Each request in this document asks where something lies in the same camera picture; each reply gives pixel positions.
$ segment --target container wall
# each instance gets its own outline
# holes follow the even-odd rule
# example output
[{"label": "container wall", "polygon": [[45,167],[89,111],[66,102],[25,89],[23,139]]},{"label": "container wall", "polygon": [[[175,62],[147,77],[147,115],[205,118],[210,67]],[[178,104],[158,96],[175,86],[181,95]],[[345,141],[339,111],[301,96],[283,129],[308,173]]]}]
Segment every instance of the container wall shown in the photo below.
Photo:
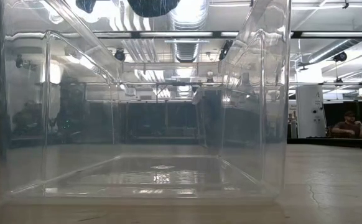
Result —
[{"label": "container wall", "polygon": [[278,193],[283,183],[290,1],[254,4],[224,61],[221,158]]},{"label": "container wall", "polygon": [[[0,1],[0,150],[13,192],[117,153],[117,61],[58,2]],[[87,100],[87,83],[109,99]]]}]

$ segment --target pipe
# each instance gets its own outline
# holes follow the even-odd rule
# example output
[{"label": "pipe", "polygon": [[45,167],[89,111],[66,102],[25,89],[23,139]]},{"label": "pipe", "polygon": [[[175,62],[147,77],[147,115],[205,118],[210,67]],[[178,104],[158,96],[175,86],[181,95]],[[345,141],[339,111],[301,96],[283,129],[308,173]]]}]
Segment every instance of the pipe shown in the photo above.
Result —
[{"label": "pipe", "polygon": [[[356,30],[362,30],[362,25],[359,26]],[[315,52],[308,58],[308,62],[301,63],[303,65],[311,65],[314,63],[319,63],[323,60],[326,60],[332,56],[335,56],[346,49],[362,42],[362,39],[347,39],[347,40],[336,40],[333,43],[327,45],[326,47]]]},{"label": "pipe", "polygon": [[[170,11],[170,21],[173,30],[202,30],[208,15],[208,0],[183,0]],[[175,58],[179,62],[195,61],[199,44],[174,44]]]}]

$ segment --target ceiling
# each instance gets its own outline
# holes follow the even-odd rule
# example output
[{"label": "ceiling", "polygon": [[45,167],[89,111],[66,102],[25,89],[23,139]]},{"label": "ceiling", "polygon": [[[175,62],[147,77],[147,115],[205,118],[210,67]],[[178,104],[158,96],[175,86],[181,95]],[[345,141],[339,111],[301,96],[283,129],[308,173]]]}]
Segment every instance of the ceiling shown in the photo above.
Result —
[{"label": "ceiling", "polygon": [[[75,0],[66,0],[69,5],[74,5]],[[208,8],[208,17],[203,30],[221,30],[236,31],[240,30],[246,16],[249,13],[249,1],[229,1],[229,0],[210,0]],[[319,30],[319,31],[348,31],[358,30],[362,28],[362,1],[349,1],[350,6],[342,9],[345,5],[344,0],[293,0],[292,1],[292,18],[291,30]],[[41,13],[47,13],[42,7]],[[90,15],[79,10],[76,13],[84,20],[85,24],[93,31],[119,31],[116,21],[111,20],[113,11],[116,6],[112,1],[97,1],[95,11]],[[130,26],[124,26],[125,30],[170,30],[169,18],[160,16],[149,19],[149,28],[146,28],[146,21],[136,16],[130,22]],[[21,21],[28,21],[27,15],[20,15]],[[41,26],[37,21],[28,21],[30,26]],[[122,48],[125,49],[126,61],[132,62],[133,59],[129,55],[129,49],[122,40],[103,39],[102,43],[112,50]],[[296,67],[304,57],[315,53],[336,40],[329,39],[292,39],[290,42],[290,59],[292,61],[290,68],[290,81],[296,82],[296,73],[299,73],[300,67]],[[200,44],[198,58],[196,62],[214,62],[218,61],[218,56],[224,39],[210,39],[206,43]],[[153,40],[153,46],[160,62],[174,62],[174,54],[172,44],[165,43],[163,39]],[[336,77],[351,76],[360,72],[359,75],[352,76],[348,82],[362,82],[362,42],[345,50],[348,59],[345,62],[339,62],[337,66],[333,61],[322,61],[312,65],[320,67],[322,70],[323,80],[325,82],[334,81]],[[359,86],[351,86],[345,88],[345,93],[353,93]]]}]

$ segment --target table surface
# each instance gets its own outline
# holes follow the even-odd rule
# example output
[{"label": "table surface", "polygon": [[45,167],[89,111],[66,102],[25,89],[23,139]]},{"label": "table surface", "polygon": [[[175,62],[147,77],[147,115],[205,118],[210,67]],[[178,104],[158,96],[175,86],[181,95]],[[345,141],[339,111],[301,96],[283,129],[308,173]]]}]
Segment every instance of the table surface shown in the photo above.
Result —
[{"label": "table surface", "polygon": [[285,189],[250,206],[4,205],[0,223],[362,223],[362,149],[288,145]]}]

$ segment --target man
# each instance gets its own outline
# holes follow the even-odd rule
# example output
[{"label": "man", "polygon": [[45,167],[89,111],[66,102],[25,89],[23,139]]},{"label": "man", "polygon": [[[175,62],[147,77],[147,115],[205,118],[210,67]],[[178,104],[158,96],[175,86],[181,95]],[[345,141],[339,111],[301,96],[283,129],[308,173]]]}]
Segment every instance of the man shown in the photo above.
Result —
[{"label": "man", "polygon": [[344,120],[333,127],[332,133],[339,138],[362,139],[362,123],[355,121],[355,114],[352,111],[347,111],[344,114]]}]

